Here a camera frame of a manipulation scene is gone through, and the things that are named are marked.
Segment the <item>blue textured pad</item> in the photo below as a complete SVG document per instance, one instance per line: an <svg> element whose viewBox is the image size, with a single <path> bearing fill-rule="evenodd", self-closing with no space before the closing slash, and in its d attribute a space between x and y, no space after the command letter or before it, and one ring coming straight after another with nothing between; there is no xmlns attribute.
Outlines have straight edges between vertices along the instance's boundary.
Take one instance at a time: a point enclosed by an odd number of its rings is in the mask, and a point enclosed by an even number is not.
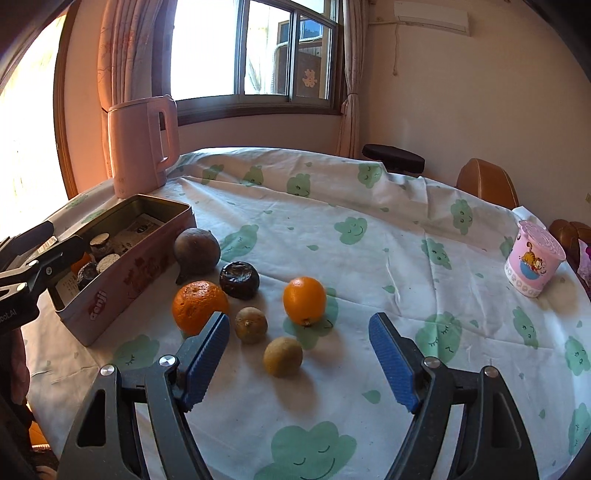
<svg viewBox="0 0 591 480"><path fill-rule="evenodd" d="M415 390L413 371L377 313L369 320L369 341L374 347L396 401L415 414L421 399Z"/></svg>
<svg viewBox="0 0 591 480"><path fill-rule="evenodd" d="M187 371L186 387L180 399L183 411L189 411L203 400L220 358L230 338L230 319L224 315L199 350Z"/></svg>

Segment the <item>black cushion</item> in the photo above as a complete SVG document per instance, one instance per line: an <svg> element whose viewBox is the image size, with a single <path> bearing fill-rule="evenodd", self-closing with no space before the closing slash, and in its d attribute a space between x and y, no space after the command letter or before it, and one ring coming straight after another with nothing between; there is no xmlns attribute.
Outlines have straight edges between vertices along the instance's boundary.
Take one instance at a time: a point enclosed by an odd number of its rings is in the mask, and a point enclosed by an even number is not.
<svg viewBox="0 0 591 480"><path fill-rule="evenodd" d="M361 152L371 160L378 160L384 164L387 170L403 170L420 174L425 170L425 159L417 154L390 147L389 145L367 144Z"/></svg>

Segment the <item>window sill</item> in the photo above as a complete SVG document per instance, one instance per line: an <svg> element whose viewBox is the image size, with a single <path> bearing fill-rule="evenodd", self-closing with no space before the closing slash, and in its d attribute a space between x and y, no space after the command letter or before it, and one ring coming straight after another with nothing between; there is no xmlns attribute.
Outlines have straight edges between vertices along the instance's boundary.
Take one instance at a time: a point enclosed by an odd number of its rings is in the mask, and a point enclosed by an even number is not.
<svg viewBox="0 0 591 480"><path fill-rule="evenodd" d="M199 122L208 122L210 120L220 120L222 118L232 118L235 116L251 115L278 115L282 113L307 113L313 115L341 115L340 110L311 105L295 105L286 103L285 105L227 105L219 106L207 110L193 112L178 112L178 125L196 124Z"/></svg>

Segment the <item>hanging cord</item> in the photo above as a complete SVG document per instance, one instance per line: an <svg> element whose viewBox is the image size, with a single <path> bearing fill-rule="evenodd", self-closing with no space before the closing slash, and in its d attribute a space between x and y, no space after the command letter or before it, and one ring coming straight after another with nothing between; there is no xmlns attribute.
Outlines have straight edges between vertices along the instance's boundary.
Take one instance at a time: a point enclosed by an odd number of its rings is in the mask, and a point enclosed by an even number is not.
<svg viewBox="0 0 591 480"><path fill-rule="evenodd" d="M400 43L400 36L398 35L398 24L394 25L394 37L396 38L396 43L394 45L394 68L392 69L392 75L397 77L398 70L396 65L398 64L398 44Z"/></svg>

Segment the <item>blue gripper pad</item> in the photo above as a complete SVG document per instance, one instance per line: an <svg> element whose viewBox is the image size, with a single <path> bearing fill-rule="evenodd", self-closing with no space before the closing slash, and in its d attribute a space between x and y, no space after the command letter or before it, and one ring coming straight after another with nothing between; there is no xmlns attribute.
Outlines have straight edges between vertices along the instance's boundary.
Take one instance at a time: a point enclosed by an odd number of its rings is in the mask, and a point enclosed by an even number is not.
<svg viewBox="0 0 591 480"><path fill-rule="evenodd" d="M376 313L369 320L369 341L396 401L404 405L410 413L417 413L421 406L417 382L422 368L420 364L412 367L409 364L409 361L421 361L422 354L417 346L412 340L400 336L385 313ZM405 355L409 354L411 358L406 358Z"/></svg>
<svg viewBox="0 0 591 480"><path fill-rule="evenodd" d="M215 319L212 315L208 324L205 325L196 338L199 341L202 335L205 337L202 339L203 343L195 360L186 371L184 392L179 399L179 407L185 412L191 410L195 404L203 400L209 382L212 380L230 338L230 319L228 316L221 315L217 324L208 329L209 324L213 321Z"/></svg>

